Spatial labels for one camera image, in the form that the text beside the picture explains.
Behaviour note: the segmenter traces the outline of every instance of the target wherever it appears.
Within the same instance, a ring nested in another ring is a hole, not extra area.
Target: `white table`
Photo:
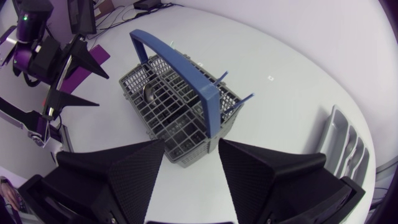
[[[363,184],[366,195],[347,219],[348,223],[365,221],[374,188],[374,149],[366,121],[353,99],[325,71],[282,42],[207,12],[174,6],[123,24],[97,40],[111,55],[102,66],[110,79],[90,75],[73,93],[100,107],[69,107],[62,113],[75,152],[149,140],[118,83],[139,63],[129,36],[134,29],[166,43],[174,41],[177,50],[204,64],[216,77],[228,70],[225,82],[240,97],[256,94],[240,111],[227,139],[283,152],[312,153],[332,106],[338,105],[370,153]],[[164,156],[146,220],[237,223],[218,150],[186,169]]]

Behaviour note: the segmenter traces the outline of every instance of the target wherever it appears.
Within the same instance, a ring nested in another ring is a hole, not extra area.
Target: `gray tray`
[[[334,176],[363,184],[369,163],[368,148],[338,106],[333,106],[318,145],[326,155],[325,168]]]

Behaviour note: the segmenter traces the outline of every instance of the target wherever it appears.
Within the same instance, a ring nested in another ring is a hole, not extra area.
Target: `basket handle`
[[[220,93],[218,89],[186,58],[167,44],[143,30],[133,30],[130,37],[141,64],[148,62],[144,44],[163,58],[192,88],[200,98],[207,127],[206,135],[214,137],[221,127]]]

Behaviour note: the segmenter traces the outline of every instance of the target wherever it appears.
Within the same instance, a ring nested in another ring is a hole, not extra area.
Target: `gray grid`
[[[214,83],[216,79],[192,62],[193,66]],[[203,110],[198,95],[171,67],[158,55],[146,64],[139,64],[120,79],[124,96],[139,113],[147,125],[151,139],[164,139],[165,154],[173,163],[187,167],[210,153],[219,138],[225,137],[231,129],[240,107],[223,113],[241,99],[218,84],[220,91],[221,131],[213,139],[206,136]],[[154,103],[147,104],[142,97],[142,88],[150,83],[153,86]]]

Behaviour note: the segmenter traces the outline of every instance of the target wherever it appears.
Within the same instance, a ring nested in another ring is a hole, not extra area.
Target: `robotic arm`
[[[50,122],[59,116],[64,107],[99,106],[60,91],[63,81],[72,76],[78,67],[109,78],[87,51],[83,35],[74,36],[63,50],[52,37],[42,40],[52,10],[49,0],[23,1],[17,26],[0,37],[0,68],[12,62],[14,74],[18,77],[22,73],[28,86],[35,87],[40,82],[50,85],[41,114],[36,111],[26,113],[0,97],[0,117],[25,129],[28,137],[41,147],[56,134],[57,129]]]

